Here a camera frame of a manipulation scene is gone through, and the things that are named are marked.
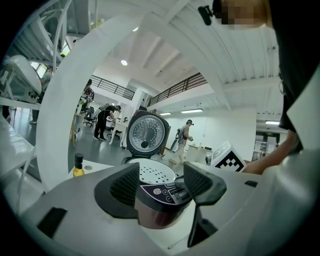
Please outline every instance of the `door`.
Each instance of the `door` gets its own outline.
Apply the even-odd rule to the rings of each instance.
[[[279,133],[257,131],[255,134],[252,162],[259,160],[274,151],[279,144]]]

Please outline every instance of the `balcony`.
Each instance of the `balcony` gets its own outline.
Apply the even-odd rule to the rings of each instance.
[[[135,92],[132,90],[129,90],[125,87],[122,87],[121,85],[118,85],[114,82],[110,82],[108,80],[102,79],[100,77],[97,77],[95,75],[92,75],[90,77],[90,79],[92,80],[92,85],[96,86],[98,88],[104,89],[110,93],[119,95],[121,97],[124,97],[128,100],[132,100],[132,98],[135,95]]]
[[[190,90],[192,88],[204,85],[207,83],[207,80],[203,77],[201,73],[190,76],[189,78],[175,84],[174,86],[166,89],[157,96],[151,98],[149,105],[152,106],[158,102],[161,102],[169,97],[180,94],[184,91]]]

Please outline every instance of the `person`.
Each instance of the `person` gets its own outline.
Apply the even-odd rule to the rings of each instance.
[[[7,120],[8,123],[11,122],[10,112],[9,112],[9,106],[2,106],[2,115],[5,120]]]
[[[47,90],[47,87],[48,87],[48,84],[51,80],[51,77],[52,77],[52,72],[53,72],[53,69],[52,69],[52,66],[48,66],[48,69],[47,69],[47,72],[43,75],[43,77],[41,78],[40,82],[41,82],[41,94],[39,96],[39,99],[38,99],[38,103],[41,104],[43,98],[44,98],[44,95],[45,95],[45,92]],[[33,124],[35,125],[37,122],[38,122],[38,116],[39,116],[39,110],[32,110],[32,120],[30,121],[30,124]]]
[[[182,130],[182,136],[178,140],[178,150],[174,152],[172,155],[172,158],[169,159],[169,162],[172,164],[176,164],[177,162],[175,161],[176,156],[179,156],[180,159],[180,164],[183,165],[185,161],[185,146],[187,144],[187,140],[192,139],[192,137],[189,135],[189,129],[190,126],[193,126],[194,124],[192,123],[192,120],[186,121],[185,125],[181,128]]]
[[[92,84],[92,80],[89,79],[83,90],[82,97],[85,97],[86,99],[85,104],[83,104],[81,107],[81,112],[83,113],[87,110],[88,103],[93,102],[95,99],[95,92],[90,88],[91,84]]]
[[[104,137],[104,131],[106,129],[107,117],[111,117],[113,120],[113,123],[115,124],[116,119],[115,119],[114,113],[115,111],[120,111],[120,110],[121,110],[121,107],[119,105],[117,106],[109,105],[98,114],[98,121],[96,122],[95,129],[94,129],[94,136],[93,136],[95,140],[106,141]]]
[[[308,3],[279,0],[214,0],[212,14],[218,23],[230,28],[267,26],[275,31],[282,77],[283,110],[279,127],[288,130],[286,140],[268,156],[251,162],[244,172],[262,174],[279,165],[290,154],[303,149],[287,116],[288,109],[304,90],[320,62],[318,9]],[[205,23],[208,16],[201,14]]]
[[[85,117],[90,119],[94,112],[95,112],[95,109],[92,106],[89,107],[88,111],[85,114]]]

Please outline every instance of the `concrete floor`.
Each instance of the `concrete floor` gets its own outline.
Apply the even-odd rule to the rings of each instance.
[[[10,109],[11,126],[30,144],[36,144],[37,125],[30,124],[32,119],[32,111],[26,108]],[[75,148],[72,142],[69,142],[68,147],[68,169],[69,171],[75,165],[75,153],[82,153],[84,159],[105,165],[116,166],[120,165],[122,160],[130,157],[131,153],[128,150],[120,148],[120,141],[118,137],[113,139],[113,143],[109,145],[111,136],[107,134],[110,131],[104,132],[104,137],[107,141],[93,139],[94,126],[90,128],[89,125],[82,125],[80,132],[76,136]],[[165,159],[170,158],[170,152],[166,150]],[[171,164],[168,160],[163,160],[158,154],[151,157],[151,159],[161,162],[172,168],[177,174],[183,174],[183,166],[181,164]],[[28,173],[40,181],[38,171],[37,159],[31,161]]]

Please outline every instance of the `white table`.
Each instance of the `white table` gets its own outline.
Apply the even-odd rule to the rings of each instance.
[[[91,170],[86,170],[85,166],[91,166]],[[101,164],[97,162],[91,162],[83,160],[82,167],[84,174],[91,174],[94,172],[101,171],[106,168],[113,167],[112,165]],[[66,180],[73,178],[72,170],[69,172]],[[178,221],[171,227],[165,229],[150,229],[141,226],[142,230],[149,236],[149,238],[156,243],[160,248],[166,249],[181,241],[183,238],[188,236],[191,231],[193,218],[195,214],[196,204],[192,200],[190,205],[183,211]]]
[[[0,180],[22,167],[31,157],[32,146],[0,116]]]
[[[86,169],[85,167],[86,166],[90,166],[92,167],[91,170],[89,169]],[[84,174],[91,174],[91,173],[94,173],[94,172],[98,172],[98,171],[101,171],[101,170],[104,170],[104,169],[107,169],[107,168],[110,168],[110,167],[113,167],[113,165],[107,165],[107,164],[102,164],[102,163],[97,163],[97,162],[91,162],[91,161],[88,161],[88,160],[83,160],[82,162],[82,168],[83,168],[83,171],[84,171]],[[74,177],[74,174],[73,174],[73,168],[72,170],[69,172],[68,176],[66,177],[66,180],[68,179],[71,179]]]
[[[112,131],[112,135],[111,135],[111,140],[109,142],[109,145],[112,144],[112,141],[114,140],[114,137],[116,135],[116,131],[122,132],[122,136],[121,136],[121,140],[120,140],[120,147],[122,145],[122,142],[124,140],[124,138],[126,137],[126,131],[128,128],[129,123],[128,122],[117,122],[114,126],[114,129]]]
[[[189,145],[188,152],[185,157],[185,161],[197,162],[200,164],[206,164],[206,156],[212,156],[212,151],[204,149],[202,147]]]

